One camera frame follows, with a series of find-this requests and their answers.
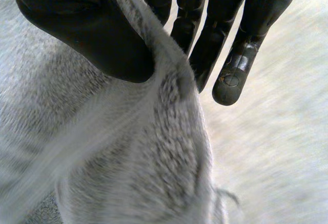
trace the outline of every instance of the hand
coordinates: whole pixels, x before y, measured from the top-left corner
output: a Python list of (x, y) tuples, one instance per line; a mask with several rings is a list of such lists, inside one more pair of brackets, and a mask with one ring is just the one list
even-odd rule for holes
[[(145, 0), (164, 25), (172, 0)], [(177, 0), (179, 6), (171, 36), (189, 54), (199, 27), (205, 0)], [(209, 0), (204, 28), (190, 56), (201, 92), (214, 68), (243, 0)], [(242, 91), (255, 56), (270, 26), (291, 0), (246, 0), (238, 33), (213, 88), (222, 105), (234, 104)]]

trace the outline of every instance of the gloved hand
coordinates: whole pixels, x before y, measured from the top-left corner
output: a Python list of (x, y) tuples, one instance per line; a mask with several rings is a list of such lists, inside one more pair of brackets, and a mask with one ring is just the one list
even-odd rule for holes
[(152, 55), (116, 0), (17, 0), (17, 4), (31, 23), (105, 74), (134, 83), (153, 74)]
[[(172, 0), (145, 0), (163, 25)], [(189, 54), (199, 27), (205, 0), (177, 0), (178, 15), (171, 36)], [(214, 68), (243, 0), (209, 0), (205, 26), (190, 56), (197, 88), (201, 92)], [(242, 92), (255, 56), (271, 25), (292, 0), (245, 0), (242, 21), (212, 95), (222, 105), (232, 105)]]

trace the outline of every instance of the gray fleece fabric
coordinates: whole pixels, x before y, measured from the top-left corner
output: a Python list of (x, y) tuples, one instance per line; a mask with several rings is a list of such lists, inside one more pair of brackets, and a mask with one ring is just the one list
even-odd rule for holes
[(117, 1), (153, 52), (146, 83), (105, 77), (0, 0), (0, 224), (223, 223), (187, 57), (142, 0)]

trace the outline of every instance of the fleece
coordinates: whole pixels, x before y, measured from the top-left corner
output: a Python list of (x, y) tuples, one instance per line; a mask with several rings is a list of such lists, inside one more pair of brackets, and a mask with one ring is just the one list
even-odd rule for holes
[(143, 84), (1, 1), (0, 224), (224, 223), (192, 70), (142, 0), (117, 2), (154, 56)]

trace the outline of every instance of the white floor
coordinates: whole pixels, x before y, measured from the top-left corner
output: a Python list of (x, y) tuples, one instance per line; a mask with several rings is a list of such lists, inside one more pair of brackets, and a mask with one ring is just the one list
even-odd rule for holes
[[(176, 11), (174, 4), (168, 31)], [(328, 223), (328, 0), (292, 2), (267, 35), (240, 100), (224, 107), (211, 91), (239, 12), (201, 94), (215, 180), (238, 195), (246, 223)]]

